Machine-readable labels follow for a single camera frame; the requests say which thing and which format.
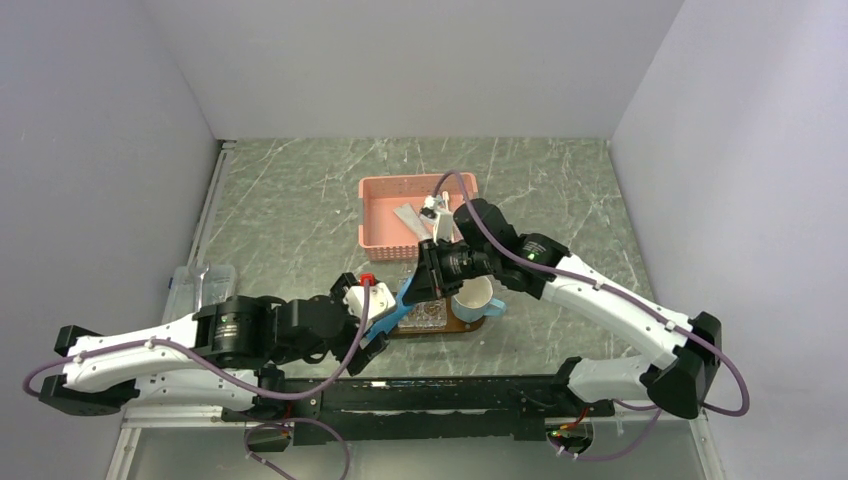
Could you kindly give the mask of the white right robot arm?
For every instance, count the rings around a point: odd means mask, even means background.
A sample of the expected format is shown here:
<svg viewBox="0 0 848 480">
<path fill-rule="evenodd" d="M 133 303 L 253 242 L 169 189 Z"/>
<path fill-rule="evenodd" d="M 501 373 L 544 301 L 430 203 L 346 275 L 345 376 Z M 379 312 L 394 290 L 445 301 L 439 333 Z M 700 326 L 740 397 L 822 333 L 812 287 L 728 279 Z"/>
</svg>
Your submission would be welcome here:
<svg viewBox="0 0 848 480">
<path fill-rule="evenodd" d="M 453 218 L 461 240 L 420 242 L 417 269 L 402 295 L 405 304 L 455 296 L 471 280 L 492 276 L 511 291 L 587 317 L 638 353 L 564 361 L 550 391 L 560 413 L 574 415 L 605 400 L 650 401 L 683 419 L 705 408 L 721 365 L 722 325 L 716 317 L 707 312 L 689 317 L 634 294 L 551 238 L 517 233 L 483 199 L 460 206 Z"/>
</svg>

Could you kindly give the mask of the white and light-blue mug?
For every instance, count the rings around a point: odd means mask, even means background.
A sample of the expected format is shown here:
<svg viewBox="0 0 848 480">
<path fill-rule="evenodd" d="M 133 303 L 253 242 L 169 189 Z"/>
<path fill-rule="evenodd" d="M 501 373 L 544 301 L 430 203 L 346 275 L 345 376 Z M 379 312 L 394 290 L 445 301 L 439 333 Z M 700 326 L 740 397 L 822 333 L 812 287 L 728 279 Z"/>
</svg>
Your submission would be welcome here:
<svg viewBox="0 0 848 480">
<path fill-rule="evenodd" d="M 484 317 L 499 317 L 505 314 L 506 304 L 495 297 L 494 288 L 488 277 L 465 280 L 460 290 L 450 298 L 453 314 L 466 324 Z"/>
</svg>

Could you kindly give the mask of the blue toothpaste tube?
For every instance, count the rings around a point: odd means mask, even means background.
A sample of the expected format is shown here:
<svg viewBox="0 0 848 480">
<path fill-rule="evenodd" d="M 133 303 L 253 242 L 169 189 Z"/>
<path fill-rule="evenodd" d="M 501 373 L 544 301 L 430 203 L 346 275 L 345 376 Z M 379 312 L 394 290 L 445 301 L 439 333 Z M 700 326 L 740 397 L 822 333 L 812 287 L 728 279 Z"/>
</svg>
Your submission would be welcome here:
<svg viewBox="0 0 848 480">
<path fill-rule="evenodd" d="M 364 334 L 364 340 L 366 342 L 372 341 L 381 333 L 388 335 L 398 326 L 400 321 L 414 309 L 414 304 L 407 304 L 404 302 L 404 298 L 411 281 L 412 277 L 407 277 L 402 282 L 398 292 L 395 294 L 395 310 L 380 318 L 366 330 Z"/>
</svg>

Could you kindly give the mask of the silver toothpaste tube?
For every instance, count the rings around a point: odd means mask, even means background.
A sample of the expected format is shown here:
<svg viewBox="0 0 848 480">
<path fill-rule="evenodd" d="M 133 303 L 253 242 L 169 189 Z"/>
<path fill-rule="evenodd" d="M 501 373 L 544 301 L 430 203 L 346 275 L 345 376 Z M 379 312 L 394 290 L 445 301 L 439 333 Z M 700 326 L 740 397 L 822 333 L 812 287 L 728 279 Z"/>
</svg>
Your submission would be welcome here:
<svg viewBox="0 0 848 480">
<path fill-rule="evenodd" d="M 419 213 L 409 203 L 393 209 L 395 216 L 412 232 L 419 241 L 432 238 L 432 232 L 421 220 Z"/>
</svg>

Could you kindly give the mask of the clear textured glass dish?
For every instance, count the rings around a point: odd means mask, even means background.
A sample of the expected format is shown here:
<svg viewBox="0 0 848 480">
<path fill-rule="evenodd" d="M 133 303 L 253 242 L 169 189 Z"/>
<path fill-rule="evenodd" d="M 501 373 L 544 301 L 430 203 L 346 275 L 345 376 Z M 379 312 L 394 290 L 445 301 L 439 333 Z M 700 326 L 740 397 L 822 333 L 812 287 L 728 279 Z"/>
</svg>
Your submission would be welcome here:
<svg viewBox="0 0 848 480">
<path fill-rule="evenodd" d="M 444 300 L 416 304 L 398 323 L 400 333 L 441 330 L 447 326 L 448 314 Z"/>
</svg>

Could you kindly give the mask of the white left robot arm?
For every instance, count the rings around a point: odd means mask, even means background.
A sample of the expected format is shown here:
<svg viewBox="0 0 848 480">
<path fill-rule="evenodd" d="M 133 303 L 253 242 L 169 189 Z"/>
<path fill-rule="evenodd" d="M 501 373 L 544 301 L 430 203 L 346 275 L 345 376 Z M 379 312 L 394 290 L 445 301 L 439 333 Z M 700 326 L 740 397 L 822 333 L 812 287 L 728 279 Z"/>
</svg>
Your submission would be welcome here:
<svg viewBox="0 0 848 480">
<path fill-rule="evenodd" d="M 272 420 L 342 373 L 359 374 L 387 343 L 371 328 L 396 309 L 385 283 L 344 273 L 326 295 L 236 295 L 125 334 L 68 325 L 56 339 L 58 359 L 38 370 L 40 388 L 29 373 L 23 389 L 73 416 L 162 403 L 221 406 Z"/>
</svg>

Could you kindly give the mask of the oval wooden tray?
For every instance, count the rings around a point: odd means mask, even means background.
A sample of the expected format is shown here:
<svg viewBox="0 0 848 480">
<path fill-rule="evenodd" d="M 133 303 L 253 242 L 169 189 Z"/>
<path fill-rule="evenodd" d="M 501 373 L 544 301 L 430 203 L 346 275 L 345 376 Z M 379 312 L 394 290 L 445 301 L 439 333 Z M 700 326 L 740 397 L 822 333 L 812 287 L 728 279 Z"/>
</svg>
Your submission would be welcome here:
<svg viewBox="0 0 848 480">
<path fill-rule="evenodd" d="M 400 333 L 397 329 L 393 329 L 389 333 L 390 338 L 401 338 L 401 337 L 412 337 L 412 336 L 420 336 L 420 335 L 439 335 L 439 334 L 460 334 L 466 332 L 472 332 L 479 329 L 483 323 L 485 322 L 485 317 L 477 322 L 466 324 L 463 321 L 459 320 L 452 312 L 450 307 L 450 299 L 443 299 L 445 301 L 447 307 L 448 314 L 448 323 L 447 326 L 441 330 L 434 331 L 419 331 L 414 333 Z"/>
</svg>

